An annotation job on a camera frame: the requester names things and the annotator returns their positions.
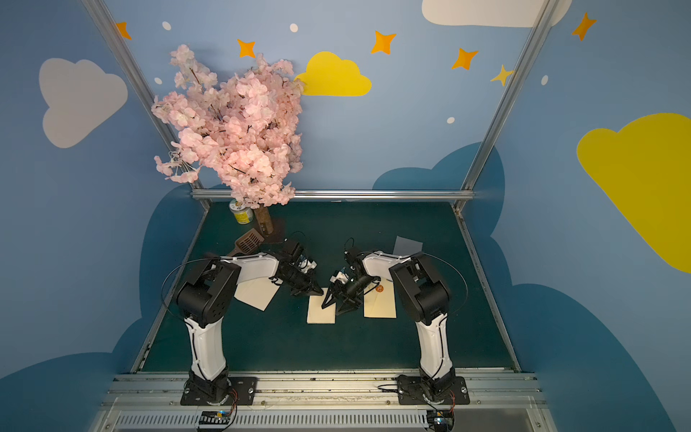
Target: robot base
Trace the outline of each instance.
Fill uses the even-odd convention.
[[[256,384],[256,377],[229,377],[227,370],[211,381],[198,377],[190,370],[180,405],[231,406],[235,401],[231,390],[238,393],[238,405],[252,405]]]
[[[421,405],[425,403],[452,405],[452,391],[456,398],[456,405],[468,405],[471,403],[471,399],[468,396],[468,388],[466,387],[466,380],[463,377],[456,377],[451,383],[451,386],[441,395],[437,396],[435,400],[429,400],[425,396],[425,391],[422,388],[424,384],[420,384],[423,381],[424,378],[422,377],[399,375],[396,378],[396,383],[398,384],[398,403],[401,405]]]

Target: cat litter scoop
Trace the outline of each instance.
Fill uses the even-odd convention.
[[[233,249],[228,256],[235,256],[238,254],[252,255],[259,250],[259,246],[264,242],[264,238],[259,232],[252,228],[243,236],[235,240],[235,249]]]

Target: aluminum frame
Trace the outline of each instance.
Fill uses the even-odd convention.
[[[101,35],[106,40],[106,44],[108,44],[108,47],[113,52],[115,60],[122,68],[125,76],[127,76],[130,85],[134,89],[135,93],[137,93],[139,101],[144,106],[144,110],[149,116],[149,119],[151,119],[151,122],[158,131],[159,135],[161,135],[161,139],[163,140],[166,148],[168,151],[176,150],[176,148],[171,145],[171,142],[177,142],[178,137],[173,133],[168,125],[163,124],[151,112],[153,91],[151,91],[151,87],[149,87],[149,85],[146,83],[146,78],[144,77],[142,70],[137,64],[137,61],[134,59],[129,47],[127,44],[125,44],[119,30],[117,29],[117,26],[115,25],[111,12],[106,7],[106,4],[103,2],[103,0],[82,0],[82,4],[91,16],[91,19],[98,30],[101,32]],[[182,169],[189,171],[191,167],[183,165]],[[193,182],[191,186],[192,189],[204,188],[199,180]],[[211,203],[208,200],[201,200],[200,202],[206,210],[209,209]]]
[[[199,237],[199,233],[202,231],[202,226],[204,226],[204,222],[206,221],[208,214],[209,209],[205,208],[204,214],[202,215],[202,220],[199,222],[199,226],[197,226],[197,230],[194,232],[194,237],[192,237],[192,242],[190,242],[189,247],[187,248],[187,252],[185,252],[184,254],[184,259],[182,260],[183,263],[189,261],[189,256],[192,253],[192,249],[194,248],[195,243],[197,243],[197,238]],[[175,278],[173,279],[173,282],[170,285],[171,287],[168,290],[168,293],[166,294],[164,303],[158,309],[156,319],[153,321],[153,324],[151,324],[151,328],[149,328],[149,332],[146,334],[146,339],[144,339],[144,343],[139,349],[137,359],[134,361],[132,367],[130,368],[130,373],[138,372],[142,370],[142,368],[144,367],[146,356],[149,355],[151,344],[153,344],[153,340],[156,338],[156,335],[158,334],[158,329],[160,328],[161,323],[163,322],[163,319],[166,316],[167,306],[170,305],[171,300],[173,299],[173,291],[175,291],[175,287],[178,285],[178,282],[180,282],[180,278],[182,277],[184,268],[185,266],[183,265],[182,267],[180,267],[180,269],[178,269],[178,272],[176,273]]]
[[[458,227],[461,230],[461,235],[466,243],[466,249],[471,256],[471,261],[473,262],[473,267],[477,273],[477,278],[480,280],[480,286],[482,286],[482,291],[484,296],[487,298],[487,303],[492,311],[492,316],[494,317],[494,322],[497,324],[499,333],[502,335],[502,340],[504,345],[506,345],[509,355],[511,356],[511,361],[513,362],[513,368],[520,372],[522,369],[518,363],[518,357],[513,349],[513,344],[511,343],[511,338],[509,338],[509,332],[507,327],[504,325],[504,320],[502,319],[502,314],[499,312],[499,307],[494,299],[494,294],[492,294],[492,289],[489,287],[489,282],[487,281],[487,276],[482,269],[482,264],[480,263],[480,257],[477,255],[477,250],[475,250],[475,244],[473,243],[473,238],[471,237],[470,231],[468,231],[468,225],[466,225],[465,219],[463,219],[463,214],[457,210],[454,210],[456,215],[456,221],[458,222]]]
[[[558,2],[559,0],[545,0],[542,4],[540,13],[538,14],[536,22],[528,36],[528,40],[523,46],[523,51],[514,67],[515,72],[513,73],[513,77],[502,95],[497,111],[494,113],[489,128],[480,144],[480,148],[475,154],[475,158],[466,174],[461,190],[473,190],[475,182],[477,182],[477,179],[480,177],[480,172],[482,172],[484,164],[487,162],[487,158],[489,158],[489,154],[492,152],[492,148],[494,148],[494,144],[499,138],[504,123],[511,113],[513,104],[518,98],[518,93],[520,93],[521,88],[523,88],[523,84],[535,60],[538,58],[542,45],[545,43],[547,33],[549,33],[551,29],[552,15],[554,14]],[[454,204],[454,207],[458,210],[462,210],[464,204],[465,201],[459,200]]]
[[[198,200],[230,200],[230,189],[194,189]],[[473,191],[375,191],[375,190],[298,190],[294,200],[471,200]]]
[[[324,414],[341,411],[349,414],[411,414],[424,413],[428,405],[398,405],[396,393],[383,393],[377,386],[394,384],[400,374],[416,375],[416,369],[335,370],[335,371],[258,371],[237,372],[233,376],[257,377],[254,403],[240,407],[238,415],[267,413]],[[515,373],[503,368],[456,368],[456,374],[466,380],[470,405],[456,406],[457,410],[520,408],[526,409],[536,431],[555,431],[549,408],[540,383],[531,373]],[[202,410],[210,406],[181,406],[180,397],[187,374],[138,373],[115,377],[106,399],[101,405],[91,432],[118,429],[123,416],[145,416],[143,429],[169,428],[161,421],[166,414],[194,423]],[[439,405],[449,409],[449,405]],[[343,426],[354,426],[347,421]],[[368,427],[393,427],[386,422]],[[275,424],[256,424],[255,429],[270,429]]]

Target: vent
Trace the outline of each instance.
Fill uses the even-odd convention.
[[[197,413],[173,411],[122,411],[115,423],[116,431],[204,431],[224,427],[219,424],[199,424]],[[340,429],[340,428],[416,428],[428,427],[426,412],[411,410],[240,410],[232,429]]]
[[[195,412],[123,411],[115,422],[116,431],[196,430],[199,415]]]
[[[256,412],[240,411],[233,427],[242,429],[280,428],[420,428],[427,427],[424,411],[283,411]]]

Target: can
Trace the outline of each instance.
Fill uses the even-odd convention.
[[[241,225],[248,224],[254,219],[252,209],[240,203],[238,200],[233,199],[228,205],[228,208],[230,208],[230,211],[235,215],[235,219]]]

